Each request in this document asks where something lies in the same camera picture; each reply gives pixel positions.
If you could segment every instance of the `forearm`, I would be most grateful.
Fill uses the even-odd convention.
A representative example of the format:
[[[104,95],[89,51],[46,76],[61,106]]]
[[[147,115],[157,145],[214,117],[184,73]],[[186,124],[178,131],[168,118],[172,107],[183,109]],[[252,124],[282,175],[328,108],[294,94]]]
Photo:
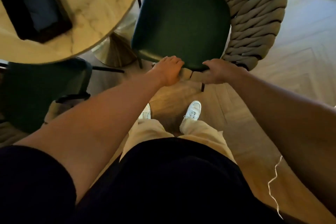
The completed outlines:
[[[58,160],[72,176],[80,199],[161,86],[161,77],[152,70],[81,103],[17,145]]]
[[[336,111],[246,72],[228,82],[297,176],[336,214]]]

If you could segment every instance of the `green chair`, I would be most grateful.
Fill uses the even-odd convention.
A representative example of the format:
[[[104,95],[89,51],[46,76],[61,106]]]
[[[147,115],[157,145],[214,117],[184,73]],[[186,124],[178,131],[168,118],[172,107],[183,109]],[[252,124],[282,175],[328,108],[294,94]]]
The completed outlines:
[[[131,47],[152,62],[176,55],[192,71],[206,70],[202,62],[213,58],[252,70],[274,44],[286,5],[287,0],[143,0]]]
[[[92,70],[123,70],[91,66],[80,58],[58,63],[30,65],[9,63],[0,85],[1,113],[16,129],[33,133],[44,122],[50,104],[60,99],[87,99]]]

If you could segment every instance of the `white sneaker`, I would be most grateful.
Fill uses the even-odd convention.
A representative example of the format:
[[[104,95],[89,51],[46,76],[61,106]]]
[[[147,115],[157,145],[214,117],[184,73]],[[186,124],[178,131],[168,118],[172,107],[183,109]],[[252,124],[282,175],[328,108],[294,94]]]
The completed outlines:
[[[151,107],[149,103],[146,105],[145,109],[142,111],[142,113],[139,116],[140,119],[150,119],[151,118]]]
[[[193,101],[185,114],[185,119],[198,120],[201,114],[202,105],[199,101]]]

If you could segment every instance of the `dark top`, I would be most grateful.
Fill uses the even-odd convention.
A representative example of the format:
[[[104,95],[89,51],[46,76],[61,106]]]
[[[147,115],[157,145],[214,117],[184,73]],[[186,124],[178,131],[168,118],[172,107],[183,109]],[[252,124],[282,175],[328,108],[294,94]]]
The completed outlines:
[[[133,147],[75,201],[73,181],[54,158],[24,146],[0,149],[1,223],[282,223],[235,163],[179,138]]]

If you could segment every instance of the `round table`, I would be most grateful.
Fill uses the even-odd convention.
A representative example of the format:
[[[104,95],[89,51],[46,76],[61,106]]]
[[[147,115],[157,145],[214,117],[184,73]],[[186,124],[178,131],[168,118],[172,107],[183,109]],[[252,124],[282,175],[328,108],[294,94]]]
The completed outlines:
[[[0,2],[0,59],[42,64],[86,52],[106,39],[135,0],[61,0],[73,28],[44,44],[18,38]]]

